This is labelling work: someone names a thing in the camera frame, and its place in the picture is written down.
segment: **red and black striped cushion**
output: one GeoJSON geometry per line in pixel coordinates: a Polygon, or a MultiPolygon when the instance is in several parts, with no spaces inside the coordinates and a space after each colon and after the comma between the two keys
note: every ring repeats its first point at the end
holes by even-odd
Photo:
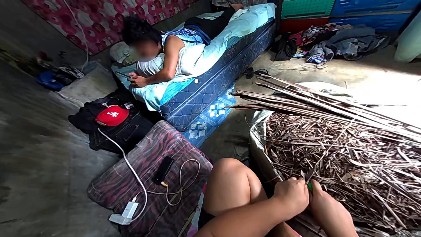
{"type": "MultiPolygon", "coordinates": [[[[169,156],[174,159],[170,172],[164,182],[169,185],[169,192],[180,189],[180,167],[188,159],[200,162],[200,172],[194,183],[183,192],[177,206],[170,206],[165,195],[148,194],[148,203],[142,216],[128,226],[120,226],[122,236],[178,236],[187,219],[197,206],[202,187],[208,180],[212,164],[207,157],[166,121],[156,123],[151,131],[129,152],[127,159],[149,191],[165,193],[166,188],[155,185],[152,178],[161,160],[169,156]]],[[[188,162],[182,170],[182,183],[187,186],[197,173],[197,163],[188,162]]],[[[114,213],[123,213],[127,202],[142,188],[124,159],[109,168],[104,174],[94,179],[87,190],[89,198],[101,206],[113,209],[114,213]]],[[[177,195],[172,203],[179,200],[177,195]]],[[[138,209],[144,205],[144,194],[138,195],[138,209]]]]}

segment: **young man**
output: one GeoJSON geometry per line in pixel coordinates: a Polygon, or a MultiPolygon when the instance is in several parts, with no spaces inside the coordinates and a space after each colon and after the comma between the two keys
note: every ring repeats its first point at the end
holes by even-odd
{"type": "Polygon", "coordinates": [[[240,161],[224,158],[210,173],[194,237],[299,237],[284,221],[310,206],[328,237],[358,237],[350,213],[312,180],[312,200],[304,179],[277,183],[267,198],[259,178],[240,161]]]}
{"type": "Polygon", "coordinates": [[[241,4],[231,4],[230,8],[214,20],[189,18],[184,23],[184,28],[167,31],[164,34],[137,16],[126,17],[122,31],[123,40],[135,49],[140,56],[140,62],[148,62],[160,53],[165,54],[164,66],[157,74],[145,78],[130,73],[131,79],[128,81],[132,82],[132,86],[141,88],[171,80],[175,76],[180,49],[200,43],[209,45],[211,40],[228,25],[232,15],[242,8],[241,4]]]}

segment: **concrete floor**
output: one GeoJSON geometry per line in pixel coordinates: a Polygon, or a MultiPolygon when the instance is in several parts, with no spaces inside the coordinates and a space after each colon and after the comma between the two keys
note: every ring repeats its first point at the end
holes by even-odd
{"type": "Polygon", "coordinates": [[[0,78],[0,236],[120,236],[86,194],[119,156],[89,148],[57,93],[3,62],[0,78]]]}
{"type": "MultiPolygon", "coordinates": [[[[292,82],[323,81],[349,88],[359,101],[417,105],[416,107],[384,106],[385,112],[405,121],[419,123],[417,116],[421,105],[421,62],[399,63],[393,61],[395,48],[388,46],[358,61],[334,59],[323,70],[305,63],[305,59],[271,61],[273,53],[266,51],[251,65],[255,70],[267,69],[270,75],[292,82]]],[[[254,84],[258,79],[242,76],[235,89],[271,94],[274,91],[254,84]]],[[[247,103],[237,98],[237,104],[247,103]]],[[[250,110],[232,110],[224,123],[202,144],[201,150],[213,161],[220,158],[240,158],[248,150],[247,123],[251,122],[250,110]]]]}

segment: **man lying on mattress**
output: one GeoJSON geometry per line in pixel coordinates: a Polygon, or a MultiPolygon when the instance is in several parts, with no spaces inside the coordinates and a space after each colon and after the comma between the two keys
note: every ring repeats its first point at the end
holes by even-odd
{"type": "Polygon", "coordinates": [[[139,55],[139,62],[151,61],[160,53],[165,55],[163,68],[155,75],[145,78],[135,72],[130,73],[131,79],[128,81],[131,86],[141,88],[171,80],[176,73],[180,49],[201,43],[209,45],[228,25],[232,15],[242,8],[241,4],[231,4],[230,8],[214,20],[189,18],[184,23],[184,28],[167,31],[163,35],[146,20],[137,16],[126,17],[123,40],[139,55]]]}

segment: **dried palm leaves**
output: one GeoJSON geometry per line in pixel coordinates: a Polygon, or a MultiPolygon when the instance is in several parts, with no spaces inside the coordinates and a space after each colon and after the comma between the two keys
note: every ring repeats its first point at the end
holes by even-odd
{"type": "Polygon", "coordinates": [[[313,177],[352,214],[358,226],[397,230],[421,224],[421,132],[405,122],[267,75],[272,96],[237,91],[251,101],[231,108],[274,110],[267,155],[282,179],[313,177]],[[293,90],[273,83],[283,82],[293,90]]]}

